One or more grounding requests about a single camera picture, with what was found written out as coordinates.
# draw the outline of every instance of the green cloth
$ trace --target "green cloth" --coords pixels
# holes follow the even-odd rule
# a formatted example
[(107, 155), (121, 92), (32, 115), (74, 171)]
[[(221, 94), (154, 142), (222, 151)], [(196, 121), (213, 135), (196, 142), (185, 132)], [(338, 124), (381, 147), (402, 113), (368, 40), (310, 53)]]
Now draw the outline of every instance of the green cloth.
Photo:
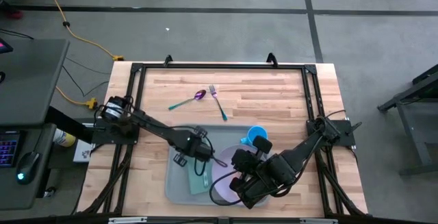
[[(205, 177), (203, 175), (197, 176), (194, 172), (194, 158), (187, 158), (187, 172), (189, 175), (189, 186), (190, 186), (190, 193), (192, 195), (196, 195), (199, 193), (208, 192), (211, 186), (211, 167), (212, 167), (212, 160), (210, 160), (205, 165), (205, 171), (204, 174), (207, 174), (207, 183), (205, 184)], [(196, 163), (196, 172), (200, 173), (203, 170), (204, 162), (197, 162)]]

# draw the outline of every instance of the gray tray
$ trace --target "gray tray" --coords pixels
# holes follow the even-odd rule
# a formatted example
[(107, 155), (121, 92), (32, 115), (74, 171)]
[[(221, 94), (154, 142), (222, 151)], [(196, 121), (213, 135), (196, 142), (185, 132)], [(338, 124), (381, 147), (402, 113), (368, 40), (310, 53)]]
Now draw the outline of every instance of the gray tray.
[[(195, 127), (197, 125), (185, 125), (190, 127)], [(243, 125), (200, 125), (202, 128), (207, 130), (207, 137), (210, 139), (214, 150), (216, 153), (220, 153), (227, 147), (232, 145), (238, 145), (240, 139), (245, 137), (251, 126)], [(187, 166), (181, 167), (175, 162), (173, 162), (174, 156), (177, 152), (171, 147), (169, 149), (169, 159), (167, 163), (166, 172), (166, 197), (173, 203), (185, 204), (185, 205), (202, 205), (202, 206), (214, 206), (210, 199), (208, 192), (199, 193), (192, 195), (190, 193), (189, 179)], [(218, 202), (226, 201), (219, 196), (216, 190), (212, 192), (213, 198)], [(262, 199), (256, 207), (264, 206), (267, 204), (268, 198)]]

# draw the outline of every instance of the yellow extension cord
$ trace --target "yellow extension cord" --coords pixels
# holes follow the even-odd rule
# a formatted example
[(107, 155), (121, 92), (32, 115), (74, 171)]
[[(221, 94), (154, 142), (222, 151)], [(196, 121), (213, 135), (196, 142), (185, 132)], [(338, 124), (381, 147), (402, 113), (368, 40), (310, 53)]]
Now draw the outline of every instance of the yellow extension cord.
[[(61, 16), (62, 16), (62, 19), (64, 20), (64, 22), (65, 22), (65, 23), (68, 23), (67, 18), (66, 18), (66, 16), (65, 16), (64, 12), (62, 11), (62, 9), (61, 9), (59, 3), (57, 2), (57, 0), (53, 0), (53, 1), (56, 3), (57, 8), (60, 10), (60, 13), (61, 13)], [(109, 56), (111, 56), (111, 58), (113, 59), (113, 61), (120, 61), (120, 60), (123, 60), (123, 56), (121, 56), (121, 55), (113, 55), (113, 54), (112, 54), (111, 52), (109, 52), (106, 48), (102, 47), (102, 45), (97, 44), (97, 43), (95, 43), (95, 42), (92, 42), (92, 41), (90, 41), (90, 40), (87, 40), (87, 39), (85, 39), (85, 38), (82, 38), (82, 37), (80, 37), (80, 36), (76, 36), (76, 35), (71, 31), (69, 25), (65, 25), (65, 28), (67, 28), (68, 32), (70, 32), (70, 35), (71, 35), (72, 37), (76, 38), (77, 40), (81, 40), (81, 41), (83, 41), (83, 42), (90, 43), (91, 45), (94, 45), (94, 46), (96, 46), (96, 47), (98, 47), (98, 48), (104, 50), (104, 52), (106, 52), (107, 54), (109, 54)], [(89, 101), (87, 101), (87, 102), (73, 101), (72, 99), (70, 99), (69, 97), (67, 97), (67, 95), (65, 95), (65, 94), (62, 92), (62, 90), (61, 90), (58, 86), (56, 86), (56, 89), (57, 89), (57, 91), (60, 92), (60, 94), (63, 96), (63, 98), (65, 98), (67, 101), (69, 101), (69, 102), (71, 102), (71, 103), (73, 103), (73, 104), (76, 104), (76, 105), (86, 105), (86, 106), (88, 106), (88, 108), (90, 108), (90, 109), (95, 108), (96, 105), (97, 105), (96, 99), (95, 99), (94, 97), (91, 98), (91, 100), (89, 100)]]

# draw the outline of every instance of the wooden table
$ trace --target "wooden table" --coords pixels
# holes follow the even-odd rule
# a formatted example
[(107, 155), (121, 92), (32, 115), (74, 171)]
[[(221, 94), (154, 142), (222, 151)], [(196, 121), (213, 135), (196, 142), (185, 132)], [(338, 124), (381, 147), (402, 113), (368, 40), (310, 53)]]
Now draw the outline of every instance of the wooden table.
[[(124, 96), (132, 62), (115, 62), (105, 102), (111, 96)], [(344, 109), (333, 64), (316, 64), (326, 114)], [(278, 153), (291, 149), (307, 137), (307, 109), (302, 77), (295, 70), (248, 69), (149, 69), (141, 108), (167, 125), (184, 123), (224, 124), (215, 101), (206, 96), (170, 112), (168, 107), (193, 97), (200, 89), (215, 84), (222, 108), (229, 117), (227, 124), (262, 125)], [(342, 119), (335, 114), (331, 119)], [(142, 130), (134, 147), (129, 171), (124, 215), (142, 216), (249, 216), (249, 217), (321, 217), (320, 188), (314, 158), (290, 193), (271, 198), (262, 208), (185, 206), (171, 203), (164, 194), (168, 161), (168, 144)], [(105, 145), (92, 154), (83, 185), (78, 211), (87, 208), (108, 181), (114, 145)], [(343, 147), (333, 149), (340, 185), (357, 207), (367, 212), (357, 164), (352, 153)], [(327, 188), (335, 211), (333, 190)], [(118, 186), (114, 191), (116, 203)]]

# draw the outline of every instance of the purple spoon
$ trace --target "purple spoon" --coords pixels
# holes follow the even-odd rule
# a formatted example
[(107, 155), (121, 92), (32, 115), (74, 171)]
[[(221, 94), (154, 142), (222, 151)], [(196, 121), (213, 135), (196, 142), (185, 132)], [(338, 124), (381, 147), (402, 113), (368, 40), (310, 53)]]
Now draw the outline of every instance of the purple spoon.
[(191, 102), (191, 101), (193, 101), (193, 100), (201, 100), (201, 99), (205, 96), (205, 93), (207, 93), (207, 91), (205, 91), (205, 90), (200, 90), (200, 91), (198, 91), (198, 92), (194, 95), (193, 98), (191, 98), (191, 99), (187, 99), (187, 100), (185, 100), (185, 101), (183, 101), (183, 102), (180, 102), (180, 103), (178, 103), (178, 104), (176, 104), (176, 105), (172, 105), (172, 106), (169, 107), (169, 110), (173, 110), (173, 109), (175, 109), (175, 108), (178, 108), (180, 105), (186, 104), (186, 103)]

